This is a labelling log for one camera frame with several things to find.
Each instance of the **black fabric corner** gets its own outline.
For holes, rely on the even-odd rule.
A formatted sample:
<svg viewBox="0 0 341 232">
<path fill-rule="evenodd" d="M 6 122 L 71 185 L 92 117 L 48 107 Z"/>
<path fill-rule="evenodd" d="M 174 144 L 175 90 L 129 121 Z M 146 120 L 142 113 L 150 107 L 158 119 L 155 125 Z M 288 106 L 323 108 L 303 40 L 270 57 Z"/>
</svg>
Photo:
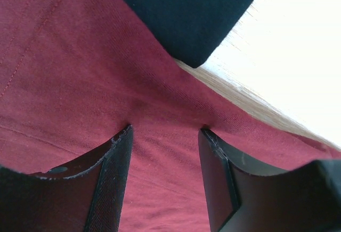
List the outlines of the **black fabric corner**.
<svg viewBox="0 0 341 232">
<path fill-rule="evenodd" d="M 166 51 L 202 65 L 253 0 L 124 0 Z"/>
</svg>

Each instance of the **folded cloth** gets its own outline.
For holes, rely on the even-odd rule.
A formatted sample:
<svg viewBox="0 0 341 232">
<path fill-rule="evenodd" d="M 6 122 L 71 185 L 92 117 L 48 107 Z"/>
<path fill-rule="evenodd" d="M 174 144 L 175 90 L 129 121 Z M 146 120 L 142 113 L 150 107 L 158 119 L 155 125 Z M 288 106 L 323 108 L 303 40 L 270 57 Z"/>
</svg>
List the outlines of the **folded cloth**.
<svg viewBox="0 0 341 232">
<path fill-rule="evenodd" d="M 253 0 L 124 0 L 176 59 L 196 68 Z"/>
<path fill-rule="evenodd" d="M 209 231 L 202 126 L 281 168 L 340 156 L 180 69 L 123 0 L 1 0 L 0 24 L 0 163 L 46 172 L 131 123 L 122 232 Z"/>
</svg>

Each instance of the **wooden surface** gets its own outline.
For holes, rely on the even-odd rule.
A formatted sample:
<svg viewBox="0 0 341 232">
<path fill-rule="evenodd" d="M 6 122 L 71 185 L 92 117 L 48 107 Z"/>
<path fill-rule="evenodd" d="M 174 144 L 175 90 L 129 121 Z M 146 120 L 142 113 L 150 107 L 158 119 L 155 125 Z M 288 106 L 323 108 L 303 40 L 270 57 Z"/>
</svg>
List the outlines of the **wooden surface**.
<svg viewBox="0 0 341 232">
<path fill-rule="evenodd" d="M 205 64 L 177 61 L 253 117 L 341 149 L 341 0 L 254 0 Z"/>
</svg>

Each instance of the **red towel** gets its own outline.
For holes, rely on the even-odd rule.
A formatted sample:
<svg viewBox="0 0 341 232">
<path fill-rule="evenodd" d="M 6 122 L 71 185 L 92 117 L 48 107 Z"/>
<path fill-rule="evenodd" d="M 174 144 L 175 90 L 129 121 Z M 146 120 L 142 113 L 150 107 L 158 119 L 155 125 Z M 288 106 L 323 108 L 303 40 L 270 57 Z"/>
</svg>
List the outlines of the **red towel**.
<svg viewBox="0 0 341 232">
<path fill-rule="evenodd" d="M 209 231 L 203 125 L 282 168 L 330 157 L 182 71 L 122 0 L 0 1 L 0 163 L 45 172 L 131 123 L 122 232 Z"/>
</svg>

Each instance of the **dark green cloth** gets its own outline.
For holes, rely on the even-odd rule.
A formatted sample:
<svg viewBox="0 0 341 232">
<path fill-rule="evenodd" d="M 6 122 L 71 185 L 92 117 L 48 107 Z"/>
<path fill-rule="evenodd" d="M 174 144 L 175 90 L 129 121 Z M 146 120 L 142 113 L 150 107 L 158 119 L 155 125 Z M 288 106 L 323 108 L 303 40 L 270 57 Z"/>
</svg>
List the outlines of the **dark green cloth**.
<svg viewBox="0 0 341 232">
<path fill-rule="evenodd" d="M 124 0 L 166 51 L 203 64 L 253 0 Z"/>
</svg>

